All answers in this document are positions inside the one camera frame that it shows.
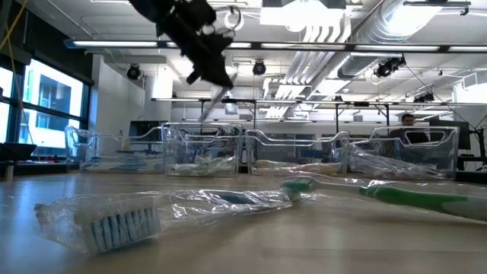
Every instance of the green toothbrush handle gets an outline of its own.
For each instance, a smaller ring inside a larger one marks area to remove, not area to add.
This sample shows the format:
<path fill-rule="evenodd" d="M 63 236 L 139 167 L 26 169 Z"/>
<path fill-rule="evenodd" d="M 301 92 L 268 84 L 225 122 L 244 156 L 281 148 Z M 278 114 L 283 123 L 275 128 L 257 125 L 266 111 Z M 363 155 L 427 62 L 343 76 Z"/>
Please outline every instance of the green toothbrush handle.
<path fill-rule="evenodd" d="M 419 193 L 410 190 L 400 190 L 391 186 L 362 187 L 359 193 L 393 205 L 412 206 L 448 215 L 487 221 L 487 216 L 478 216 L 475 213 L 487 209 L 487 199 L 479 197 Z"/>

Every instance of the window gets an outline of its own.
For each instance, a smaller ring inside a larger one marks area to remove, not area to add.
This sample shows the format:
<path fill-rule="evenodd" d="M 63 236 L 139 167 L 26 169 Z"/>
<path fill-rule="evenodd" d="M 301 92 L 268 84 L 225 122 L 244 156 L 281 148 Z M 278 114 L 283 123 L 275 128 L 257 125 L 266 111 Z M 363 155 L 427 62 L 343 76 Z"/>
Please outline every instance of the window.
<path fill-rule="evenodd" d="M 0 142 L 5 142 L 5 140 L 7 140 L 9 112 L 10 106 L 8 104 L 0 103 Z"/>
<path fill-rule="evenodd" d="M 12 79 L 14 73 L 0 68 L 0 88 L 2 88 L 2 95 L 0 97 L 9 98 L 12 93 Z M 7 140 L 8 130 L 8 114 L 10 113 L 10 106 L 8 104 L 0 103 L 0 142 Z"/>
<path fill-rule="evenodd" d="M 2 92 L 3 97 L 11 97 L 13 78 L 14 78 L 13 72 L 4 68 L 0 68 L 0 87 L 3 89 Z"/>
<path fill-rule="evenodd" d="M 36 156 L 65 156 L 64 129 L 86 125 L 87 97 L 88 87 L 81 81 L 32 60 L 25 67 L 18 142 L 37 145 Z"/>
<path fill-rule="evenodd" d="M 25 119 L 22 118 L 19 142 L 24 144 L 37 145 L 34 152 L 41 156 L 64 156 L 65 155 L 65 134 L 64 128 L 67 125 L 79 129 L 80 122 L 64 117 L 42 113 L 36 110 L 25 110 Z"/>
<path fill-rule="evenodd" d="M 81 81 L 41 62 L 32 60 L 26 67 L 24 102 L 80 116 L 83 90 Z"/>

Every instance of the clear plastic bin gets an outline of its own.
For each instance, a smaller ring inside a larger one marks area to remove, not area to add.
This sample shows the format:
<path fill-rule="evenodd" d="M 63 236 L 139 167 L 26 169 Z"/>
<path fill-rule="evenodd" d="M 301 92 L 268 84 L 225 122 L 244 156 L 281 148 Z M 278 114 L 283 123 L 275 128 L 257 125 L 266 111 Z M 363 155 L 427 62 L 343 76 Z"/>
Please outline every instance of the clear plastic bin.
<path fill-rule="evenodd" d="M 87 172 L 162 174 L 164 145 L 161 139 L 160 127 L 141 136 L 117 136 L 67 126 L 66 163 L 79 164 L 77 170 Z"/>
<path fill-rule="evenodd" d="M 235 177 L 242 152 L 242 126 L 230 123 L 166 123 L 165 174 Z"/>
<path fill-rule="evenodd" d="M 332 138 L 272 139 L 260 130 L 246 131 L 249 174 L 286 176 L 294 172 L 345 174 L 349 133 Z"/>
<path fill-rule="evenodd" d="M 351 144 L 350 169 L 383 179 L 454 179 L 459 135 L 457 127 L 379 127 Z"/>

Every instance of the person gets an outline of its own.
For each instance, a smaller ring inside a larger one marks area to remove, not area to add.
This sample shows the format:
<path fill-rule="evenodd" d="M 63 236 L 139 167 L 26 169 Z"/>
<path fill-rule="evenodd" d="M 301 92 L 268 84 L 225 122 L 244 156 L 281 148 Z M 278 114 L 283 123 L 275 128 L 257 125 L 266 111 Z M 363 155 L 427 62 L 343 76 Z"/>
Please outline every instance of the person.
<path fill-rule="evenodd" d="M 415 117 L 410 113 L 406 113 L 401 117 L 401 123 L 405 127 L 414 126 Z M 405 145 L 429 142 L 429 138 L 426 133 L 414 131 L 415 129 L 407 128 L 394 129 L 390 132 L 389 137 L 399 138 Z"/>

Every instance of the green toothbrush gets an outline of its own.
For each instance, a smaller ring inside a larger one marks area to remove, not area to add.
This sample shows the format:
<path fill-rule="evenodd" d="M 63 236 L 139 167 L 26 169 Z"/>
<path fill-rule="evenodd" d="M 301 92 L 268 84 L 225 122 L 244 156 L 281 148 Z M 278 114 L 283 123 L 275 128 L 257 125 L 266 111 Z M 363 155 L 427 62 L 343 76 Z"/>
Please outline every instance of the green toothbrush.
<path fill-rule="evenodd" d="M 313 192 L 314 190 L 339 190 L 357 193 L 398 206 L 411 206 L 448 215 L 487 221 L 487 199 L 478 196 L 451 195 L 442 193 L 423 193 L 403 190 L 392 186 L 393 183 L 357 186 L 340 183 L 324 183 L 311 176 L 289 177 L 283 183 L 285 190 L 295 192 Z"/>

